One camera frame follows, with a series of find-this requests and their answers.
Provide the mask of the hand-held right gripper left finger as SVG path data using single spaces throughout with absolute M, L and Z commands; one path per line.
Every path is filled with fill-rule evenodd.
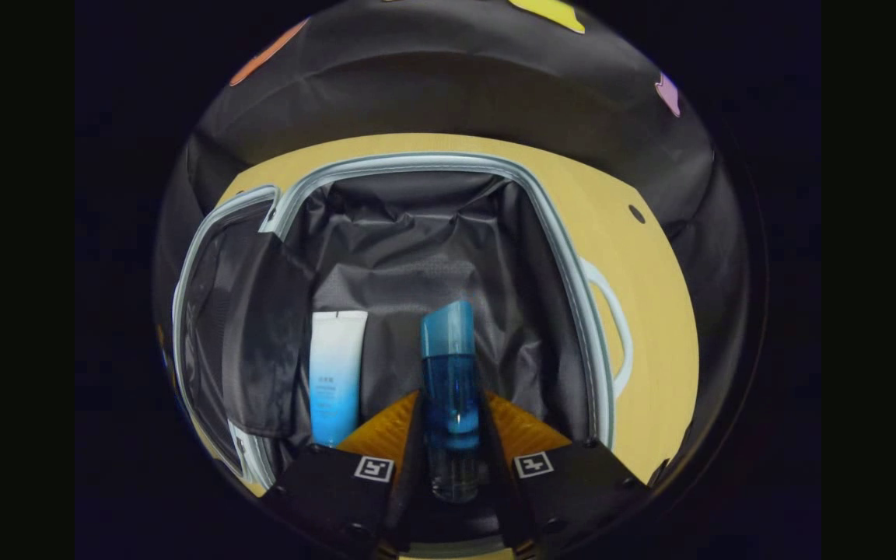
M 421 397 L 412 391 L 336 447 L 310 444 L 264 507 L 323 559 L 395 559 L 421 479 Z

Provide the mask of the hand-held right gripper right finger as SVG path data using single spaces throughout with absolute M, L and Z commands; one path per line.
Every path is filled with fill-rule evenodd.
M 573 440 L 486 391 L 482 435 L 488 489 L 516 559 L 572 559 L 621 533 L 650 499 L 600 440 Z

